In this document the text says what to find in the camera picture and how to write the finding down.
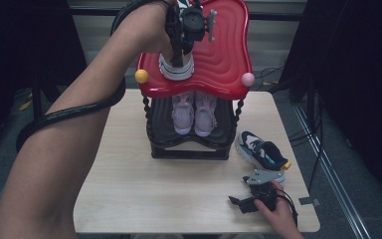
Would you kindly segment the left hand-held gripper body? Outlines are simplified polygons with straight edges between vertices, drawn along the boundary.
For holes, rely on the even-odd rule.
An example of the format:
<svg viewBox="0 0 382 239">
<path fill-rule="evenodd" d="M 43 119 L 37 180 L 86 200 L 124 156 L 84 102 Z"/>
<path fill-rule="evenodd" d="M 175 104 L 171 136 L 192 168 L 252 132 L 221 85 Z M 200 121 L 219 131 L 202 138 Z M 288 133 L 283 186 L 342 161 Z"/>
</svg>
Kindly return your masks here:
<svg viewBox="0 0 382 239">
<path fill-rule="evenodd" d="M 170 43 L 174 40 L 181 41 L 182 56 L 184 55 L 185 44 L 195 41 L 201 42 L 206 34 L 209 34 L 210 42 L 214 40 L 213 28 L 218 12 L 211 9 L 208 15 L 204 16 L 203 10 L 200 0 L 195 0 L 186 8 L 180 8 L 178 5 L 168 7 L 165 31 L 169 36 Z"/>
</svg>

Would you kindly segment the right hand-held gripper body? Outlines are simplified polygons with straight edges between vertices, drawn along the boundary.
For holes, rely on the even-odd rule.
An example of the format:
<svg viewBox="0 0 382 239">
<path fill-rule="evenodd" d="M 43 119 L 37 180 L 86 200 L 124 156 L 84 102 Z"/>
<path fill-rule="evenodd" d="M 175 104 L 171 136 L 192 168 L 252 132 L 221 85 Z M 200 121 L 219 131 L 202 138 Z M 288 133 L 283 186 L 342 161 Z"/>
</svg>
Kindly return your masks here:
<svg viewBox="0 0 382 239">
<path fill-rule="evenodd" d="M 244 176 L 244 182 L 250 187 L 254 199 L 261 200 L 271 211 L 276 210 L 277 192 L 272 180 L 281 178 L 282 171 L 255 169 L 250 176 Z"/>
</svg>

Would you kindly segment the navy and white sneaker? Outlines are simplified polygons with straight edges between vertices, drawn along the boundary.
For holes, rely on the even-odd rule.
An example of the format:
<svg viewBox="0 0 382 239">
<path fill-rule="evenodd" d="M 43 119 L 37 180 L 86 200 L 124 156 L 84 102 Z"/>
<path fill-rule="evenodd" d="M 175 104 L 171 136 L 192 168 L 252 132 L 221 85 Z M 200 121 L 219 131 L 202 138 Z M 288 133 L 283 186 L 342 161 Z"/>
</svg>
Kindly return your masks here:
<svg viewBox="0 0 382 239">
<path fill-rule="evenodd" d="M 284 172 L 291 166 L 274 143 L 250 131 L 242 131 L 236 138 L 235 146 L 238 154 L 256 169 Z"/>
<path fill-rule="evenodd" d="M 186 8 L 190 6 L 189 0 L 176 0 L 177 4 L 180 8 Z M 160 55 L 158 60 L 158 66 L 161 74 L 171 80 L 171 81 L 183 81 L 189 79 L 194 71 L 194 60 L 192 57 L 192 50 L 194 47 L 194 42 L 187 43 L 184 46 L 184 55 L 182 56 L 183 67 L 182 68 L 174 68 L 171 64 L 171 58 L 166 58 L 163 55 Z"/>
</svg>

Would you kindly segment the red and black shoe rack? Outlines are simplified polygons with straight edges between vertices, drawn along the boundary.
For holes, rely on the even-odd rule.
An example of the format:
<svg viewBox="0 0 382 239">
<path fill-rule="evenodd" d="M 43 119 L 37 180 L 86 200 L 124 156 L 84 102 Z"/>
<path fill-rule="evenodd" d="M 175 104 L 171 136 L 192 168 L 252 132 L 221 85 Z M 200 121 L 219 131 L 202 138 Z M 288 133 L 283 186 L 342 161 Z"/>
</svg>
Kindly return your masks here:
<svg viewBox="0 0 382 239">
<path fill-rule="evenodd" d="M 143 54 L 138 60 L 137 68 L 148 73 L 148 80 L 139 88 L 154 158 L 226 160 L 235 140 L 240 106 L 249 91 L 242 76 L 252 70 L 247 48 L 248 7 L 244 0 L 202 0 L 201 6 L 204 15 L 212 10 L 216 15 L 213 31 L 194 44 L 194 73 L 189 79 L 166 79 L 159 70 L 157 54 Z M 205 92 L 217 100 L 217 126 L 205 137 L 174 130 L 172 97 L 189 91 Z"/>
</svg>

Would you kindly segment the person's right hand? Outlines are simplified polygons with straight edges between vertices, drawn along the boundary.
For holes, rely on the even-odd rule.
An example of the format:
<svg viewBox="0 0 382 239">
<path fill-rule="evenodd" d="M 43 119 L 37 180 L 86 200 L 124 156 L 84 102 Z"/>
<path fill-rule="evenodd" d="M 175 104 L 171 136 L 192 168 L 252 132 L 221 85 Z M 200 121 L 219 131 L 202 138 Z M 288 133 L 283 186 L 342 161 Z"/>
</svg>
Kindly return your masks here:
<svg viewBox="0 0 382 239">
<path fill-rule="evenodd" d="M 277 183 L 275 180 L 272 181 L 272 185 L 277 191 L 278 199 L 276 200 L 276 210 L 271 211 L 262 201 L 255 199 L 255 205 L 258 207 L 259 211 L 267 218 L 270 222 L 271 227 L 278 233 L 279 229 L 285 227 L 295 227 L 295 225 L 290 207 L 288 203 L 284 200 L 284 194 L 282 193 L 283 187 Z"/>
</svg>

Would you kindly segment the person's left hand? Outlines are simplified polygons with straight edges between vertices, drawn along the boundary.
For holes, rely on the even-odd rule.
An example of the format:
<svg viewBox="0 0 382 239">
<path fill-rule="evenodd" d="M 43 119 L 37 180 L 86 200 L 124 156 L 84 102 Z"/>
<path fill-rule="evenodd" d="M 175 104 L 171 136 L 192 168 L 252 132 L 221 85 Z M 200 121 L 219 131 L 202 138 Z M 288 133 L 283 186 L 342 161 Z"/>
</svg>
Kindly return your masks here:
<svg viewBox="0 0 382 239">
<path fill-rule="evenodd" d="M 176 0 L 155 0 L 140 6 L 126 18 L 131 23 L 133 42 L 139 53 L 159 53 L 165 60 L 173 57 L 170 38 L 165 30 L 168 8 Z"/>
</svg>

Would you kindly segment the grey tape piece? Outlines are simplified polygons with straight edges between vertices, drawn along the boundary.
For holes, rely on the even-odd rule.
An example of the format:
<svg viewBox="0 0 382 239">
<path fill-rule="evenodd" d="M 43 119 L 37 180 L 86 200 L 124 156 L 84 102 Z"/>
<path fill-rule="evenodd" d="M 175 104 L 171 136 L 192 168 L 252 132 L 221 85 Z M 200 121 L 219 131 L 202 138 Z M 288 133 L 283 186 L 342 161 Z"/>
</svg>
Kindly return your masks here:
<svg viewBox="0 0 382 239">
<path fill-rule="evenodd" d="M 314 207 L 320 205 L 320 201 L 317 198 L 312 197 L 303 197 L 298 199 L 300 205 L 308 205 L 311 204 Z"/>
</svg>

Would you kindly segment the black metal stand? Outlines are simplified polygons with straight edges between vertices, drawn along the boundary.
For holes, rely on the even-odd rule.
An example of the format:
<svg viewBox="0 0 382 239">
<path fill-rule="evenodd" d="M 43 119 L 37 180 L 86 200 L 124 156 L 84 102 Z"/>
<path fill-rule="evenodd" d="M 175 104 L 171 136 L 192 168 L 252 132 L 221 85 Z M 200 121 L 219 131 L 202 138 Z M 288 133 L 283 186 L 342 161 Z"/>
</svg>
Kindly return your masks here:
<svg viewBox="0 0 382 239">
<path fill-rule="evenodd" d="M 41 81 L 38 77 L 33 81 L 32 104 L 34 119 L 37 120 L 43 115 Z"/>
</svg>

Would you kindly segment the black curtain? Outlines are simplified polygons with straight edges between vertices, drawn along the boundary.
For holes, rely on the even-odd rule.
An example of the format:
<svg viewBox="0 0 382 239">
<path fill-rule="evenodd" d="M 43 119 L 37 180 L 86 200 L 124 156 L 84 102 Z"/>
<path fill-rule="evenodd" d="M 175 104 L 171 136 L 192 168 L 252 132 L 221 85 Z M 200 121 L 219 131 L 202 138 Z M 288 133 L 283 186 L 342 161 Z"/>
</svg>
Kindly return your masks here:
<svg viewBox="0 0 382 239">
<path fill-rule="evenodd" d="M 280 83 L 317 89 L 382 183 L 382 0 L 307 0 Z"/>
<path fill-rule="evenodd" d="M 41 89 L 53 101 L 85 67 L 68 0 L 0 0 L 0 126 L 17 90 Z"/>
</svg>

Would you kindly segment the yellow floor tape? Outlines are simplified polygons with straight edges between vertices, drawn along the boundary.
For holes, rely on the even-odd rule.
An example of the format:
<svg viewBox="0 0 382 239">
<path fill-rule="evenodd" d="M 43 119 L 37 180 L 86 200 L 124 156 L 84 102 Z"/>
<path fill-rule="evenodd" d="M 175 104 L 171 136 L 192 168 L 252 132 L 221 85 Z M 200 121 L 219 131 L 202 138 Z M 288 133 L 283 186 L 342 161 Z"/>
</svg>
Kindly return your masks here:
<svg viewBox="0 0 382 239">
<path fill-rule="evenodd" d="M 27 98 L 27 99 L 20 105 L 20 107 L 19 107 L 19 111 L 22 112 L 22 111 L 24 111 L 25 109 L 27 109 L 27 108 L 31 105 L 32 101 L 33 101 L 32 96 L 29 96 L 29 97 L 28 97 L 28 98 Z"/>
</svg>

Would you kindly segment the black horizontal rail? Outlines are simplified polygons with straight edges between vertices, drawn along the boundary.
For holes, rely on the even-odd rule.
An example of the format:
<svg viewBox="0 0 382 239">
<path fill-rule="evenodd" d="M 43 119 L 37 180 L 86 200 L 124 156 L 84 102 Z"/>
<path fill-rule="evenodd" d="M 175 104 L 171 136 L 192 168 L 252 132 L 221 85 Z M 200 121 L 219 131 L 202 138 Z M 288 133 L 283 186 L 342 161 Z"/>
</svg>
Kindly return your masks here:
<svg viewBox="0 0 382 239">
<path fill-rule="evenodd" d="M 98 8 L 98 7 L 82 7 L 74 6 L 70 8 L 72 15 L 83 16 L 115 16 L 120 11 L 119 8 Z M 297 13 L 267 13 L 267 12 L 250 12 L 250 20 L 260 21 L 289 21 L 299 22 L 304 19 L 303 14 Z"/>
</svg>

